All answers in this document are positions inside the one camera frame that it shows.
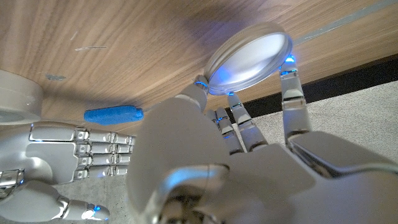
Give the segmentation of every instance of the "floor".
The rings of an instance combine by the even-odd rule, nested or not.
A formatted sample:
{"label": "floor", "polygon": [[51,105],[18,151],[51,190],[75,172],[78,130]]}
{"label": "floor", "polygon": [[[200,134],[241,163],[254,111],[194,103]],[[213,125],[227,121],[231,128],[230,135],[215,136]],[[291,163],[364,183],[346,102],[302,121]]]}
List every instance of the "floor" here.
{"label": "floor", "polygon": [[[398,162],[398,81],[374,86],[308,105],[314,130],[322,130],[355,142]],[[269,143],[283,142],[282,113],[254,118]],[[124,177],[86,179],[57,186],[61,194],[107,206],[108,223],[130,223]],[[11,224],[0,218],[0,223]],[[96,223],[53,220],[48,223]]]}

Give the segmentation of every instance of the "robotic hand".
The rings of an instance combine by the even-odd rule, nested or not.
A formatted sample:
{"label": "robotic hand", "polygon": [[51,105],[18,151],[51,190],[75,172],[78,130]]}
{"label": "robotic hand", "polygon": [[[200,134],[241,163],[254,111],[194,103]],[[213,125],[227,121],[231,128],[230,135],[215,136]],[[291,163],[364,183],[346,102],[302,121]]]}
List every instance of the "robotic hand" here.
{"label": "robotic hand", "polygon": [[230,93],[242,153],[223,108],[203,116],[202,76],[148,112],[127,174],[136,223],[396,222],[398,165],[312,131],[293,57],[280,79],[285,145],[268,145]]}
{"label": "robotic hand", "polygon": [[51,185],[126,174],[134,140],[63,123],[0,132],[0,216],[16,222],[107,220],[104,206],[69,200]]}

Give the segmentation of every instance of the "robot finger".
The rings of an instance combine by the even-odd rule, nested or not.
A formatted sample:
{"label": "robot finger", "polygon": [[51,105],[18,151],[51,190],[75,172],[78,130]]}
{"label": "robot finger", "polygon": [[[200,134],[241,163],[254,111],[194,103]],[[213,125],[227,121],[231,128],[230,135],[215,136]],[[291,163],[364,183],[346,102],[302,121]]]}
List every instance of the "robot finger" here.
{"label": "robot finger", "polygon": [[213,110],[208,110],[208,111],[206,111],[206,117],[208,119],[210,119],[213,123],[215,123],[217,125],[218,129],[220,128],[218,126],[218,120],[217,120],[216,112],[214,112]]}
{"label": "robot finger", "polygon": [[251,119],[238,96],[234,93],[230,93],[228,95],[228,103],[235,121],[238,124],[238,129],[242,135],[246,150],[251,152],[258,146],[266,145],[266,139],[256,124],[254,124],[254,121]]}
{"label": "robot finger", "polygon": [[127,165],[91,166],[88,177],[106,177],[127,174]]}
{"label": "robot finger", "polygon": [[237,152],[244,152],[226,111],[223,108],[218,108],[216,111],[216,117],[220,126],[221,134],[223,135],[225,143],[229,149],[229,154],[232,155]]}
{"label": "robot finger", "polygon": [[108,220],[109,217],[104,206],[69,200],[51,185],[36,180],[19,186],[10,196],[0,204],[0,216],[15,222],[46,222],[55,218]]}

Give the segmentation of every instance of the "wooden surface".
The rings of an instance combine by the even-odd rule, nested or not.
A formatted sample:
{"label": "wooden surface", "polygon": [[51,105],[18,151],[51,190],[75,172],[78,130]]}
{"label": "wooden surface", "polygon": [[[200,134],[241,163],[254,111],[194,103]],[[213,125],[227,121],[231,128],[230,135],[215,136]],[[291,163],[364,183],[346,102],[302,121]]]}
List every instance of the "wooden surface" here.
{"label": "wooden surface", "polygon": [[[42,86],[43,119],[134,134],[140,122],[104,127],[84,123],[83,113],[148,109],[177,94],[224,41],[251,24],[274,21],[296,39],[375,2],[0,0],[0,69]],[[302,83],[397,54],[397,11],[393,4],[295,46]],[[279,91],[273,75],[238,94],[249,101]],[[209,97],[209,108],[226,105],[223,96]]]}

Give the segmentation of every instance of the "blue object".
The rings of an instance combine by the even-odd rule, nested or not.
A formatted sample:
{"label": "blue object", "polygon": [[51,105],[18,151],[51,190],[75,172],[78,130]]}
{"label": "blue object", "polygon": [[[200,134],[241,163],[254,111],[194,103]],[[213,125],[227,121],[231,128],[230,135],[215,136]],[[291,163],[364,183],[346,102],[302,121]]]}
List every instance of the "blue object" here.
{"label": "blue object", "polygon": [[294,56],[293,56],[293,55],[289,55],[289,56],[287,57],[287,59],[285,60],[285,62],[295,62]]}
{"label": "blue object", "polygon": [[135,106],[115,106],[85,111],[85,121],[100,125],[121,124],[144,119],[144,112]]}

